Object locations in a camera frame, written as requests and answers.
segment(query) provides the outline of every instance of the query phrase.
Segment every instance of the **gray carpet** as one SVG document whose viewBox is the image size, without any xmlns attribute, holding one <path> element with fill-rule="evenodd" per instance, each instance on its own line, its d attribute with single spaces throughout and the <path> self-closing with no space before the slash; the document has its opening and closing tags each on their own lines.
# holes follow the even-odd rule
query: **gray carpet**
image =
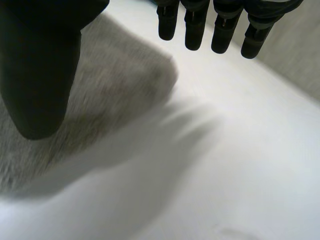
<svg viewBox="0 0 320 240">
<path fill-rule="evenodd" d="M 23 189 L 165 100 L 177 80 L 172 59 L 105 15 L 82 32 L 82 51 L 65 121 L 58 133 L 28 141 L 0 99 L 0 193 Z"/>
</svg>

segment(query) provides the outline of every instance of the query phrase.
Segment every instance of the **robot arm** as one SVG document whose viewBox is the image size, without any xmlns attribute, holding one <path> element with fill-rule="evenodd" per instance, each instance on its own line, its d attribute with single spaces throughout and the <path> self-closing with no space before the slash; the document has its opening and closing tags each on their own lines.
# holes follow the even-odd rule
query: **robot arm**
<svg viewBox="0 0 320 240">
<path fill-rule="evenodd" d="M 179 3 L 186 8 L 185 46 L 199 49 L 204 35 L 210 0 L 155 0 L 158 5 L 159 36 L 169 41 L 175 34 Z M 227 51 L 243 10 L 248 13 L 249 27 L 241 54 L 255 58 L 274 24 L 286 13 L 296 9 L 303 0 L 213 0 L 218 13 L 215 21 L 211 49 L 217 54 Z"/>
</svg>

